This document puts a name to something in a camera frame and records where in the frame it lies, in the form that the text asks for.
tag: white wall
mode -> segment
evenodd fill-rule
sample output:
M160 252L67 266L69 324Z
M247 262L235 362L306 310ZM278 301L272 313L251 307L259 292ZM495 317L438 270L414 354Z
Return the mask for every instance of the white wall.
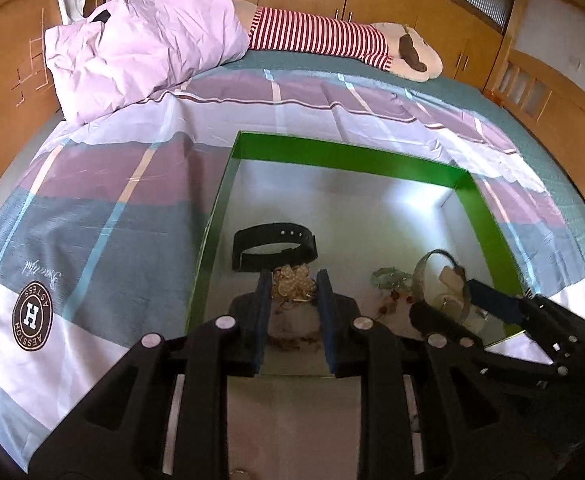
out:
M585 91L585 12L563 0L530 0L516 50L542 60Z

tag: black bracelet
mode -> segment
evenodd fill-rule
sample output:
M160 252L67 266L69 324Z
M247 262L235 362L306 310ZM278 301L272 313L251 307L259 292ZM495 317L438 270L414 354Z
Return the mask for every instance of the black bracelet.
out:
M244 251L266 244L297 243L299 247L284 249L273 254L244 254ZM307 264L317 258L315 236L306 227L298 224L262 224L235 233L232 244L232 270L238 272L261 272L277 267Z

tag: bed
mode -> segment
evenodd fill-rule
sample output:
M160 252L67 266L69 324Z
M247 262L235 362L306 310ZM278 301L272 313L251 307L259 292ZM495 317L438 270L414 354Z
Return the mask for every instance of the bed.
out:
M208 214L240 130L468 169L522 283L585 318L585 204L505 110L444 77L412 83L355 60L249 52L89 124L62 121L0 206L0 443L22 468L145 333L183 334ZM29 352L15 344L12 315L33 280L50 292L54 329ZM535 354L519 337L501 350Z

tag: wooden headboard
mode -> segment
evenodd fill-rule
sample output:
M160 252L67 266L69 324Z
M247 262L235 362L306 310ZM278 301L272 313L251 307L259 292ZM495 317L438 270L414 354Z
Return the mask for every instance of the wooden headboard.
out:
M511 50L495 95L564 168L585 199L585 92L541 60Z
M43 33L60 23L57 0L0 0L0 177L59 109Z

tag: plaid blanket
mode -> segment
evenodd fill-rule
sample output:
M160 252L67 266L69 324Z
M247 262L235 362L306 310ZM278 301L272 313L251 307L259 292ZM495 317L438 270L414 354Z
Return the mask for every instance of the plaid blanket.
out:
M217 68L84 126L61 123L0 210L0 443L23 468L141 336L183 334L239 130L458 164L474 175L522 282L585 318L575 240L535 172L486 119L365 78ZM40 286L26 289L31 282ZM49 329L40 329L43 312ZM37 350L24 348L44 335Z

